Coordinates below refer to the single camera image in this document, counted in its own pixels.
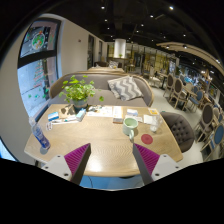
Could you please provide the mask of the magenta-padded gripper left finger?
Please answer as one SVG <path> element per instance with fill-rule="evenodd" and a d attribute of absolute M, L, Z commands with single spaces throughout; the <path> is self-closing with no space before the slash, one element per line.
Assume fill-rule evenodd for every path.
<path fill-rule="evenodd" d="M 79 185 L 90 155 L 91 144 L 87 143 L 66 155 L 56 155 L 42 169 Z"/>

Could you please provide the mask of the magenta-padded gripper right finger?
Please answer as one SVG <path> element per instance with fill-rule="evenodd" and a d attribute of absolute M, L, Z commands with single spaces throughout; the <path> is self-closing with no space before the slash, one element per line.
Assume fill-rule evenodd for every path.
<path fill-rule="evenodd" d="M 158 155 L 136 143 L 133 144 L 133 155 L 145 185 L 181 169 L 169 155 Z"/>

